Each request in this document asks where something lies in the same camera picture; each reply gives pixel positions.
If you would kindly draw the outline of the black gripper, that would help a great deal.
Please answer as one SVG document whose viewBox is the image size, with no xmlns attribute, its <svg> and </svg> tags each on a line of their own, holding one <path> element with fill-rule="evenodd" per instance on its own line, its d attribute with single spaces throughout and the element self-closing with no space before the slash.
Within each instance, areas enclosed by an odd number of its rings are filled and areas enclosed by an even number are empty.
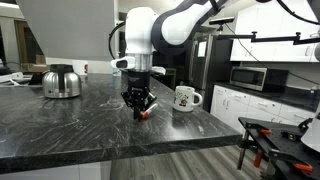
<svg viewBox="0 0 320 180">
<path fill-rule="evenodd" d="M 156 97 L 151 95 L 149 89 L 150 73 L 129 71 L 127 80 L 128 88 L 125 92 L 121 93 L 126 105 L 134 109 L 133 115 L 135 120 L 141 120 L 141 117 L 147 118 L 149 108 L 156 100 Z"/>
</svg>

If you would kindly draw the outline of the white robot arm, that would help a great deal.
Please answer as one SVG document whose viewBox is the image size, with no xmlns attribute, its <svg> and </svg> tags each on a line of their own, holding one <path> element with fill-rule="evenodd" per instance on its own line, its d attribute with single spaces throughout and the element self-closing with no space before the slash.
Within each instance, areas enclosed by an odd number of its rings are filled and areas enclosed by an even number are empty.
<svg viewBox="0 0 320 180">
<path fill-rule="evenodd" d="M 142 120 L 157 99 L 149 88 L 150 74 L 166 73 L 163 67 L 152 65 L 153 53 L 182 53 L 192 45 L 197 29 L 233 2 L 183 0 L 160 15 L 150 7 L 135 7 L 128 11 L 125 20 L 125 56 L 112 60 L 111 65 L 128 72 L 128 87 L 121 95 L 133 110 L 135 120 Z"/>
</svg>

